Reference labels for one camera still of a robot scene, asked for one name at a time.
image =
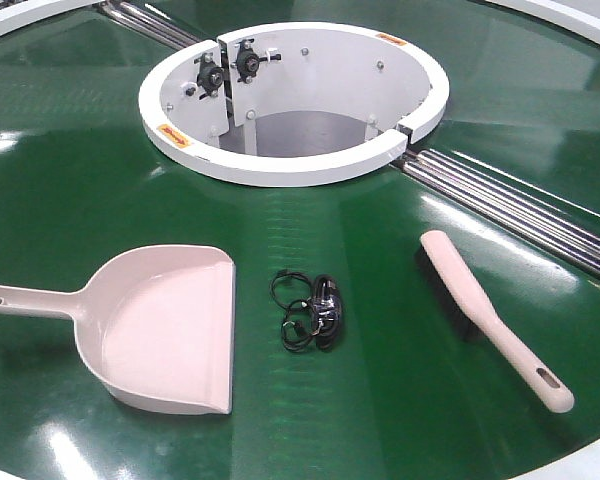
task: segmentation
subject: brush handle hole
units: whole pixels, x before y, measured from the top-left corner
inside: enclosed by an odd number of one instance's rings
[[[558,383],[558,381],[553,378],[553,376],[547,372],[544,368],[538,368],[536,369],[536,373],[538,375],[540,375],[540,377],[547,382],[547,384],[551,387],[551,388],[560,388],[560,384]]]

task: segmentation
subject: brush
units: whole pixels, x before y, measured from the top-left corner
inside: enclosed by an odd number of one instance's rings
[[[447,234],[431,230],[420,237],[420,243],[462,313],[500,350],[546,407],[555,413],[571,410],[575,403],[571,391],[500,319]]]

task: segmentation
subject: metal rail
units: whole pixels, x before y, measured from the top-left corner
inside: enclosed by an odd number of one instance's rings
[[[556,255],[600,277],[600,237],[530,195],[435,150],[408,152],[402,170]]]
[[[198,37],[185,32],[157,15],[128,2],[107,0],[100,3],[98,8],[115,22],[175,50],[180,50],[201,41]]]

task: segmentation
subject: black knob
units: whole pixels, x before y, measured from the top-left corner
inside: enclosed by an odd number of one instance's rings
[[[236,67],[241,77],[255,77],[260,68],[260,58],[253,50],[242,50],[236,58]]]
[[[207,93],[218,90],[222,86],[222,82],[224,82],[224,70],[215,63],[208,63],[200,70],[198,84]]]

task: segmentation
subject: glossy green surface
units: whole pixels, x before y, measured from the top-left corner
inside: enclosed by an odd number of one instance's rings
[[[600,50],[586,42],[460,0],[158,6],[208,37],[311,19],[413,41],[452,85],[426,145],[586,207],[597,215],[568,209],[600,231]],[[126,407],[82,365],[68,322],[0,316],[0,468],[30,480],[501,479],[600,436],[599,281],[391,167],[259,189],[171,162],[136,107],[170,53],[90,10],[0,39],[0,283],[70,291],[139,245],[222,248],[237,266],[233,413]],[[572,412],[548,412],[486,339],[453,334],[414,261],[430,228],[575,393]],[[334,351],[282,349],[268,282],[285,267],[338,280],[347,324]]]

